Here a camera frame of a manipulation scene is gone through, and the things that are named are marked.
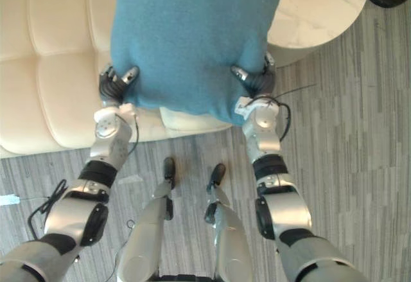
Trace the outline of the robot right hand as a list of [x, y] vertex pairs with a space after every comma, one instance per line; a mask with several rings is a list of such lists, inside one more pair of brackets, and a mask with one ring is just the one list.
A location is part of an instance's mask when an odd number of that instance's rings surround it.
[[271, 95], [275, 85], [276, 64], [273, 56], [267, 51], [264, 67], [261, 72], [250, 73], [238, 66], [232, 66], [232, 74], [240, 81], [251, 98]]

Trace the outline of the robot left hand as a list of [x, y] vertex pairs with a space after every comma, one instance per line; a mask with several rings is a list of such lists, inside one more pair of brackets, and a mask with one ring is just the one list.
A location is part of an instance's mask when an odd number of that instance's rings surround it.
[[124, 99], [125, 93], [131, 84], [137, 80], [139, 68], [129, 69], [119, 76], [111, 63], [99, 74], [99, 95], [103, 107], [118, 107]]

